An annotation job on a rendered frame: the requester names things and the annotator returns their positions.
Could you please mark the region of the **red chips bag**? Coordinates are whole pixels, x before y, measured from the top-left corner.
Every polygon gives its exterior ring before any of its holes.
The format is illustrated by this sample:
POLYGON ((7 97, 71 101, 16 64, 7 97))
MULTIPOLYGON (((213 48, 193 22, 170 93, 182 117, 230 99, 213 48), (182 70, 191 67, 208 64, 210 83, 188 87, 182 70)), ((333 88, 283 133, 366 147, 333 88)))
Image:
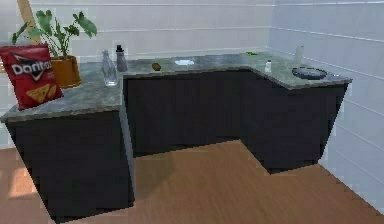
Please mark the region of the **red chips bag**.
POLYGON ((47 44, 0 47, 0 57, 14 87, 19 111, 63 97, 47 44))

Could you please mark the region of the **black kitchen counter cabinet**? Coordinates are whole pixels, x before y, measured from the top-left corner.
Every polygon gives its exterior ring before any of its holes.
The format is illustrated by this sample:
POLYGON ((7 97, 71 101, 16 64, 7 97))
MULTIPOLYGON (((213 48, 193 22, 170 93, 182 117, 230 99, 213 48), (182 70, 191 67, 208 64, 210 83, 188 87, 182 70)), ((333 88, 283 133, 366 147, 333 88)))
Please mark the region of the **black kitchen counter cabinet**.
POLYGON ((322 157, 348 78, 301 79, 290 60, 266 52, 189 60, 165 58, 160 71, 133 60, 113 87, 85 63, 81 86, 3 115, 52 220, 132 206, 134 161, 146 155, 238 140, 271 173, 322 157))

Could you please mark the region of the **green plant in orange pot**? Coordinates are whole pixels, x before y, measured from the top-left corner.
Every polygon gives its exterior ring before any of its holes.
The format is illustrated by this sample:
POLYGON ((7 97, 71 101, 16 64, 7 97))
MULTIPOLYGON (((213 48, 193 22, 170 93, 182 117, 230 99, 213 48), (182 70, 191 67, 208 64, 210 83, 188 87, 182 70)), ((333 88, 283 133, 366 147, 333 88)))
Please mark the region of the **green plant in orange pot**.
POLYGON ((73 14, 73 22, 68 26, 62 26, 57 18, 53 17, 50 10, 36 12, 38 25, 25 22, 17 32, 12 35, 12 43, 16 44, 19 37, 27 32, 27 38, 40 37, 48 44, 51 54, 51 63, 54 76, 61 88, 79 86, 82 80, 79 75, 78 63, 75 56, 69 54, 69 44, 73 36, 79 36, 80 30, 92 38, 97 35, 96 25, 89 20, 82 11, 73 14))

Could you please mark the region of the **dark grey pan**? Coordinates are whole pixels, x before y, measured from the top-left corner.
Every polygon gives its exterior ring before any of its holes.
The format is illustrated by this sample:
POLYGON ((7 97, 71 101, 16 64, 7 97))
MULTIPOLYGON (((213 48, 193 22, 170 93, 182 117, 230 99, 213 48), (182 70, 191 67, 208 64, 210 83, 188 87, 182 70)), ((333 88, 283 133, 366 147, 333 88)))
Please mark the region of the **dark grey pan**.
POLYGON ((316 68, 299 67, 293 68, 292 74, 301 79, 320 80, 327 75, 327 72, 316 68))

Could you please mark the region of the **grey bottle with black cap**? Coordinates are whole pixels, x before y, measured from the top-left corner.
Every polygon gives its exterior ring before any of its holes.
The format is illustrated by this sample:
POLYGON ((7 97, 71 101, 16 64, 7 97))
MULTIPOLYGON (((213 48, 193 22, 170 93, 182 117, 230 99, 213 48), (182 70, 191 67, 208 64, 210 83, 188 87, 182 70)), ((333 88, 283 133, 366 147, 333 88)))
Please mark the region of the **grey bottle with black cap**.
POLYGON ((127 62, 124 55, 124 50, 121 45, 118 45, 116 48, 116 63, 117 63, 117 70, 119 72, 126 72, 127 71, 127 62))

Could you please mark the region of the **tan wooden window frame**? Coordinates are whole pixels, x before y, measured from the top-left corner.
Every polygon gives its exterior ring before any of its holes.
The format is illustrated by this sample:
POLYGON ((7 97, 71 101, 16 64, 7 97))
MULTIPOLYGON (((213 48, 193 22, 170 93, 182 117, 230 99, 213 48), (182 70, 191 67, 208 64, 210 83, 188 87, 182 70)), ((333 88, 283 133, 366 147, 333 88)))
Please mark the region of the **tan wooden window frame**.
MULTIPOLYGON (((27 33, 36 26, 29 0, 17 0, 18 8, 24 23, 27 23, 27 33)), ((31 45, 41 43, 40 36, 31 36, 28 33, 31 45)))

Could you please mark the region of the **tall white bottle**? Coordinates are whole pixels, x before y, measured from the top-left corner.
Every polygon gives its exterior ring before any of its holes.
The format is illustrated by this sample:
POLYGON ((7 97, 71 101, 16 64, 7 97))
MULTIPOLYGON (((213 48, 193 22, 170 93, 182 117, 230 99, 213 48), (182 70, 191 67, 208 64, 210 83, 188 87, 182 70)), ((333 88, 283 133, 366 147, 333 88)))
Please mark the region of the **tall white bottle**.
POLYGON ((294 63, 300 64, 303 58, 304 46, 300 45, 296 48, 296 52, 294 55, 294 63))

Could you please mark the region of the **clear glass bottle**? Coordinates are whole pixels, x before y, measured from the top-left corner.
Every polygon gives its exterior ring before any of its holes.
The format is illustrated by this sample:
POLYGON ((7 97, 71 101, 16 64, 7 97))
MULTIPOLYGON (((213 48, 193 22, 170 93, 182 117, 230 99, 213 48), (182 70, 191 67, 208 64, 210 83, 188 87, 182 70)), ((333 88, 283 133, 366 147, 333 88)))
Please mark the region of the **clear glass bottle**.
POLYGON ((102 51, 102 73, 106 86, 116 86, 118 84, 117 72, 113 61, 107 50, 102 51))

